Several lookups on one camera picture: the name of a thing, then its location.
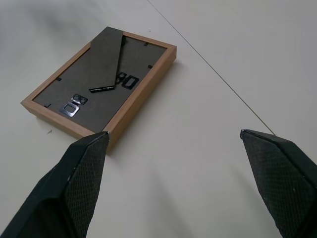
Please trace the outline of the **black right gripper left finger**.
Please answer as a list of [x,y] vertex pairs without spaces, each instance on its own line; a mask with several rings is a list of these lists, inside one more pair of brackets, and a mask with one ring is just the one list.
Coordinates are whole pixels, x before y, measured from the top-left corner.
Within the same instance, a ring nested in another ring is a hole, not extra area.
[[35,185],[2,238],[84,238],[94,215],[109,133],[72,143]]

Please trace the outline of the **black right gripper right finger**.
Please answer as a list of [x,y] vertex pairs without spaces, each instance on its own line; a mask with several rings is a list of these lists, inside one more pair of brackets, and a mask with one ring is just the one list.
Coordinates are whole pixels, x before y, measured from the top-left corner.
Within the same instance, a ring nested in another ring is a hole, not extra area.
[[284,238],[317,236],[317,166],[292,141],[240,132],[258,191]]

